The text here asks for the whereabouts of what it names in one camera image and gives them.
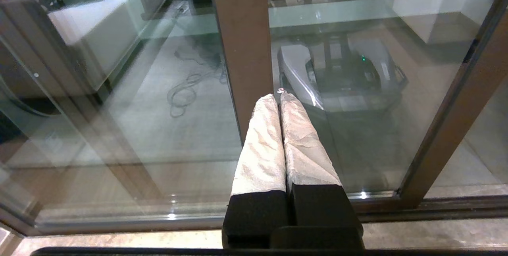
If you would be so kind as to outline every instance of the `white tape wrapping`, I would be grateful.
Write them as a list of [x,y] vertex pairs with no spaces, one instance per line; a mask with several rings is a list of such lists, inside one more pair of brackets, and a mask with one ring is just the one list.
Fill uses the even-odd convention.
[[287,187],[297,185],[341,185],[332,162],[301,102],[291,93],[281,94]]
[[231,196],[267,191],[285,191],[281,122],[272,94],[256,102],[236,167]]

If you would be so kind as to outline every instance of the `concrete floor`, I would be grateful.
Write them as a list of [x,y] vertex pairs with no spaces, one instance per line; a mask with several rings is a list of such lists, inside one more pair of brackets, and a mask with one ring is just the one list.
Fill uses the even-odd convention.
[[[367,249],[508,249],[508,219],[465,219],[363,224]],[[221,231],[150,232],[26,238],[12,254],[49,246],[222,248]]]

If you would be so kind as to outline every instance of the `glass pane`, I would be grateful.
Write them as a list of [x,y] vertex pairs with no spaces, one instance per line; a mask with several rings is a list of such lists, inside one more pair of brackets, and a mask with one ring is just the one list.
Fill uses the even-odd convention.
[[444,166],[426,198],[508,194],[508,79]]
[[40,229],[223,216],[241,144],[211,0],[0,15],[3,205]]
[[296,94],[351,196],[391,195],[494,0],[269,0]]

